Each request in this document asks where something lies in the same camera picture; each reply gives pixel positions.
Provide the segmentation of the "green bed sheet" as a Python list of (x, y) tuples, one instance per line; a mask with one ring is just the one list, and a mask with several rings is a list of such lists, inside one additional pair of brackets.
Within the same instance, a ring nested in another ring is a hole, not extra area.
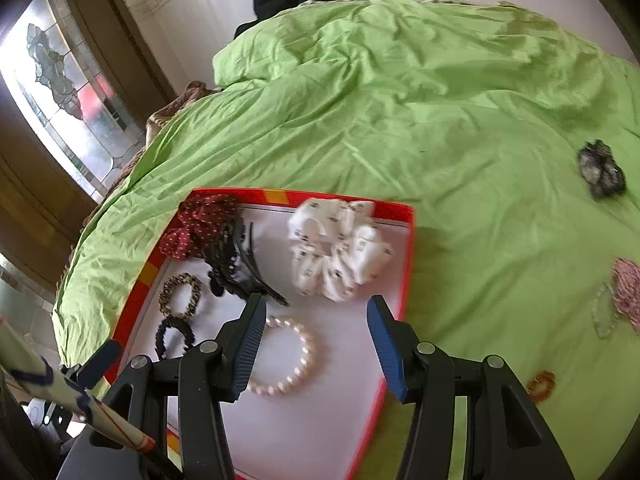
[[(416, 210), (408, 320), (454, 356), (499, 353), (556, 380), (544, 418), (579, 479), (639, 415), (639, 338), (591, 321), (617, 258), (639, 255), (639, 71), (554, 21), (499, 4), (311, 3), (216, 54), (220, 92), (172, 118), (81, 234), (53, 307), (58, 351), (111, 335), (194, 188), (287, 188)], [(577, 153), (626, 177), (595, 200)]]

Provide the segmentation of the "stained glass window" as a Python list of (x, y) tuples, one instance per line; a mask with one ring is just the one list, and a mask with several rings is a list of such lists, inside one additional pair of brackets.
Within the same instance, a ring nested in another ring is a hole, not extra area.
[(67, 0), (32, 0), (1, 41), (1, 76), (38, 140), (95, 202), (143, 148)]

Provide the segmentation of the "red jewelry tray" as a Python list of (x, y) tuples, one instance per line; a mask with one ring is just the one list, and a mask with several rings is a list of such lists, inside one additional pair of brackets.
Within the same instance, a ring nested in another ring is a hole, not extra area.
[[(354, 475), (385, 396), (384, 377), (366, 320), (370, 297), (385, 298), (396, 318), (406, 310), (414, 245), (410, 206), (375, 203), (373, 221), (394, 256), (376, 280), (334, 302), (296, 292), (291, 278), (288, 219), (306, 200), (296, 191), (238, 188), (243, 219), (253, 223), (264, 280), (290, 304), (270, 302), (282, 321), (265, 333), (254, 381), (221, 408), (236, 473), (244, 479), (349, 479)], [(293, 377), (287, 392), (273, 390)]]

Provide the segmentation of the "brown knitted blanket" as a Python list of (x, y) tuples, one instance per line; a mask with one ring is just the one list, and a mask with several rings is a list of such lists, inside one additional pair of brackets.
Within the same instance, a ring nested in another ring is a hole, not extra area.
[(115, 182), (107, 189), (106, 197), (110, 197), (120, 185), (120, 182), (126, 179), (137, 166), (138, 161), (150, 147), (152, 142), (158, 137), (163, 128), (182, 110), (198, 102), (206, 96), (212, 96), (219, 93), (220, 89), (209, 89), (203, 81), (194, 80), (186, 85), (186, 88), (174, 100), (160, 108), (148, 117), (145, 123), (145, 144), (143, 148), (134, 155), (134, 157), (126, 163), (122, 171), (117, 176)]

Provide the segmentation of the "grey sheer scrunchie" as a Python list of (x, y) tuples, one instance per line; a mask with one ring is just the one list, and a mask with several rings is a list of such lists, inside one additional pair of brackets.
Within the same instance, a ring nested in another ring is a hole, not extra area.
[(602, 140), (587, 142), (577, 153), (577, 163), (580, 176), (595, 200), (626, 192), (625, 174), (611, 148)]

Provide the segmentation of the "white dotted scrunchie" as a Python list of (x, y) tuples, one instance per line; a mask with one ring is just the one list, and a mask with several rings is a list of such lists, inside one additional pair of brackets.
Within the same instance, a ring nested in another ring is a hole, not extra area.
[(305, 200), (288, 219), (292, 282), (303, 296), (344, 302), (393, 259), (370, 200)]

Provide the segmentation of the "pink plaid scrunchie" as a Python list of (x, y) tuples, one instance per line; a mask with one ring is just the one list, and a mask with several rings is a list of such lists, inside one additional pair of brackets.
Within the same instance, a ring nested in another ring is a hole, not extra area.
[(640, 333), (640, 268), (637, 263), (617, 258), (612, 269), (614, 304), (626, 316), (636, 333)]

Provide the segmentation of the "black hair claw clip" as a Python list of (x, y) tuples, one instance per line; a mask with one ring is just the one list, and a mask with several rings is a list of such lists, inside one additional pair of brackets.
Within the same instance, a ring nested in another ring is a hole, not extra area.
[(290, 304), (285, 296), (269, 286), (259, 271), (253, 226), (250, 223), (247, 228), (239, 212), (222, 226), (213, 244), (204, 252), (209, 267), (209, 289), (215, 297), (228, 292), (247, 300), (251, 294), (259, 294), (288, 307)]

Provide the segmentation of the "red dotted scrunchie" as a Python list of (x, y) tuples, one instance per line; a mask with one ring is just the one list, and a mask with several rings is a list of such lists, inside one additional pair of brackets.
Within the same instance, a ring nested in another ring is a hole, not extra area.
[(160, 252), (180, 261), (203, 258), (206, 249), (237, 210), (238, 202), (231, 195), (188, 197), (178, 206), (178, 226), (160, 239)]

